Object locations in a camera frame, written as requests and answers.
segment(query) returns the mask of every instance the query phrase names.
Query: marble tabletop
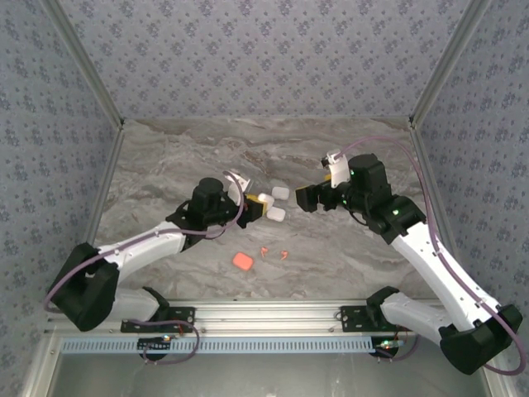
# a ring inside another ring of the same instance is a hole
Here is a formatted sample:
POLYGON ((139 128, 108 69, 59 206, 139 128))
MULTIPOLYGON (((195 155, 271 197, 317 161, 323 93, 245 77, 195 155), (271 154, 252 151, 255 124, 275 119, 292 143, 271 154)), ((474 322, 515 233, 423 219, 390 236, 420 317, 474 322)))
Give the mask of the marble tabletop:
MULTIPOLYGON (((384 135, 412 148, 403 119, 208 118, 128 120, 124 141, 98 229, 98 245, 143 232, 172 213, 204 177, 223 170, 252 178, 251 193, 273 186, 316 184, 326 171, 320 159, 364 136, 384 135)), ((386 165, 393 191, 424 202, 412 167, 398 149, 368 142, 352 154, 375 153, 386 165)), ((284 222, 266 218, 247 229, 233 227, 214 241, 200 242, 137 271, 122 285, 148 285, 167 298, 362 299, 392 285, 414 298, 433 298, 413 267, 342 210, 305 213, 294 194, 277 206, 284 222), (268 247, 265 258, 260 248, 268 247), (251 270, 231 260, 242 251, 251 270), (281 251, 288 251, 281 261, 281 251)))

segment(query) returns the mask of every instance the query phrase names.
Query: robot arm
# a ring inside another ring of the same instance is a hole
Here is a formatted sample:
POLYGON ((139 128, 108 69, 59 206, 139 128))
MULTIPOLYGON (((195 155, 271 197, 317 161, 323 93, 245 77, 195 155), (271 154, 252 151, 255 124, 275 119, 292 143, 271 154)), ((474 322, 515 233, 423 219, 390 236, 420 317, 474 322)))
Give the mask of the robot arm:
POLYGON ((255 196, 244 194, 250 181, 239 175, 231 176, 241 188, 242 196, 235 180, 225 192, 220 180, 205 178, 194 189, 190 200, 148 232, 117 244, 94 247, 85 242, 76 246, 50 289, 62 283, 70 271, 85 261, 94 261, 104 252, 111 253, 95 260, 83 271, 76 272, 57 289, 51 302, 80 331, 94 329, 109 316, 110 319, 119 320, 150 319, 163 298, 147 288, 137 291, 118 289, 119 283, 164 256, 178 254, 194 246, 207 236, 210 226, 234 222, 241 210, 241 201, 241 214, 236 220, 240 227, 246 227, 248 222, 253 222, 266 212, 265 203, 258 201, 255 196))
POLYGON ((402 254, 430 285, 445 309, 434 309, 413 301, 393 287, 385 287, 367 299, 368 314, 374 324, 401 325, 432 340, 452 365, 471 374, 509 346, 512 339, 481 306, 493 308, 516 332, 522 322, 512 305, 500 306, 482 290, 439 242, 440 252, 450 268, 479 297, 476 302, 440 263, 430 241, 426 217, 409 198, 392 194, 382 162, 373 154, 347 161, 330 152, 322 164, 330 178, 296 190, 298 205, 314 212, 318 204, 325 211, 343 207, 402 254))

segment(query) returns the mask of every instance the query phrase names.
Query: orange sponge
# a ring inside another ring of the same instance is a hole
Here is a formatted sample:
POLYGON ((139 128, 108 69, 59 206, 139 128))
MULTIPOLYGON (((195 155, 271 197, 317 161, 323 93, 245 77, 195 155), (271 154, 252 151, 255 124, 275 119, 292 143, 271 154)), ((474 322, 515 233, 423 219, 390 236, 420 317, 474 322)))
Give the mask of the orange sponge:
POLYGON ((241 270, 248 271, 254 265, 254 260, 242 252, 237 252, 233 264, 241 270))

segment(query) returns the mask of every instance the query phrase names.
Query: blue floral wallpaper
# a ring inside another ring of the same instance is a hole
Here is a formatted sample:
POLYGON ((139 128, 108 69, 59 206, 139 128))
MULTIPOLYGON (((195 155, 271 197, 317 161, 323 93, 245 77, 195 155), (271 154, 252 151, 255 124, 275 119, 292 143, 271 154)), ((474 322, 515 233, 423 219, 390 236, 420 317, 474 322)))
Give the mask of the blue floral wallpaper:
POLYGON ((0 395, 18 395, 41 300, 80 242, 114 131, 37 0, 0 2, 0 395))
POLYGON ((468 0, 60 0, 123 117, 408 115, 468 0))
MULTIPOLYGON (((528 108, 529 3, 496 1, 421 131, 463 262, 517 304, 529 348, 528 108)), ((517 384, 529 395, 527 371, 517 384)))

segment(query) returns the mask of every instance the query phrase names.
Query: purple cable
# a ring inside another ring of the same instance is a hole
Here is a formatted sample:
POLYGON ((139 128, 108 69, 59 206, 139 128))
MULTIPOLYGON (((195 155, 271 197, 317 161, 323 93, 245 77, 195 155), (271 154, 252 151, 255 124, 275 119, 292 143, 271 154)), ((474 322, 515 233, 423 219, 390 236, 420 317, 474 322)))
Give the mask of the purple cable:
MULTIPOLYGON (((242 211, 243 211, 244 206, 245 206, 244 192, 242 191, 242 187, 239 184, 239 181, 237 180, 237 178, 229 171, 224 171, 223 174, 227 175, 228 177, 230 177, 233 180, 233 182, 235 183, 237 189, 239 190, 239 195, 241 196, 241 205, 239 206, 239 211, 237 211, 236 216, 230 222, 228 222, 226 225, 224 225, 222 227, 219 227, 218 229, 215 229, 214 232, 223 232, 223 231, 229 229, 230 227, 232 227, 233 225, 235 225, 237 220, 241 217, 242 211)), ((189 235, 193 235, 193 236, 207 236, 208 235, 208 231, 207 230, 202 232, 202 231, 198 231, 198 230, 178 229, 178 228, 175 227, 174 229, 166 229, 166 230, 160 231, 158 233, 152 232, 152 233, 146 234, 146 235, 144 235, 142 237, 135 238, 135 239, 130 240, 129 242, 119 246, 117 249, 125 250, 125 249, 127 249, 127 248, 129 248, 131 246, 135 246, 136 244, 144 242, 145 240, 148 240, 149 238, 156 237, 156 236, 163 236, 164 234, 170 234, 170 233, 182 233, 182 234, 189 234, 189 235)), ((114 249, 112 249, 110 251, 102 252, 101 254, 98 254, 98 255, 94 256, 93 258, 88 259, 87 261, 81 263, 80 265, 75 266, 72 270, 70 270, 68 273, 66 273, 66 275, 62 279, 60 279, 60 281, 56 285, 54 285, 54 287, 50 290, 50 292, 44 298, 44 303, 43 303, 44 304, 44 310, 46 312, 50 312, 50 313, 61 313, 60 310, 50 307, 51 299, 55 296, 55 294, 57 294, 57 291, 59 289, 61 289, 64 284, 66 284, 72 277, 74 277, 74 275, 79 273, 82 269, 90 266, 91 264, 99 261, 100 259, 103 259, 103 258, 105 258, 105 257, 107 257, 109 255, 112 255, 113 253, 115 253, 115 251, 116 251, 116 248, 114 248, 114 249)))
POLYGON ((142 326, 159 326, 159 325, 184 325, 186 327, 190 327, 193 332, 195 332, 195 335, 197 335, 197 341, 195 342, 193 346, 193 350, 185 357, 178 358, 176 360, 167 360, 167 361, 152 361, 147 358, 147 351, 149 350, 149 347, 152 345, 152 343, 147 344, 145 346, 145 349, 143 349, 143 359, 145 360, 146 364, 153 364, 155 366, 172 366, 173 364, 179 364, 181 362, 187 361, 190 358, 193 358, 195 354, 197 354, 198 347, 200 346, 200 333, 198 332, 197 328, 192 325, 191 323, 188 323, 187 321, 182 320, 167 320, 167 321, 140 321, 140 320, 128 320, 129 323, 133 323, 136 325, 142 325, 142 326))
POLYGON ((415 336, 415 342, 413 343, 413 346, 410 349, 410 351, 405 353, 405 354, 402 354, 399 357, 393 357, 391 354, 389 354, 388 352, 385 352, 382 349, 375 349, 375 351, 377 353, 384 354, 385 356, 389 357, 389 358, 380 357, 384 361, 402 361, 402 360, 406 360, 408 357, 410 357, 417 350, 417 348, 419 347, 420 340, 421 340, 421 336, 420 335, 416 335, 415 336))
POLYGON ((434 216, 433 216, 433 210, 431 208, 431 202, 430 202, 430 194, 428 192, 428 188, 426 184, 424 183, 424 179, 421 172, 421 166, 415 161, 413 158, 412 153, 401 144, 399 141, 389 138, 387 136, 367 136, 366 138, 361 138, 356 142, 351 143, 350 145, 343 148, 340 153, 335 155, 335 158, 341 157, 354 147, 358 146, 361 143, 367 142, 367 141, 389 141, 393 143, 394 145, 400 147, 400 149, 404 152, 406 157, 410 160, 412 163, 413 169, 415 170, 417 177, 419 178, 419 183, 421 184, 422 188, 422 194, 424 196, 424 204, 427 208, 427 224, 428 224, 428 231, 430 233, 430 239, 431 244, 433 245, 435 249, 435 253, 437 254, 437 257, 441 261, 442 265, 445 267, 446 271, 454 278, 455 281, 457 281, 457 284, 461 286, 462 289, 465 290, 465 292, 472 297, 473 300, 476 301, 477 304, 479 304, 485 311, 490 314, 498 323, 503 327, 505 332, 508 334, 509 337, 514 341, 518 352, 520 353, 520 364, 517 369, 512 371, 507 370, 500 370, 498 368, 494 368, 493 366, 490 366, 489 364, 485 364, 484 367, 488 370, 495 372, 499 375, 520 375, 527 366, 527 358, 525 355, 525 348, 523 346, 523 342, 520 339, 520 337, 509 327, 509 325, 501 318, 496 312, 494 312, 487 304, 481 303, 481 298, 467 285, 465 282, 454 272, 454 270, 451 268, 450 264, 446 260, 446 258, 443 256, 442 252, 440 252, 440 247, 436 239, 436 231, 434 229, 434 216))

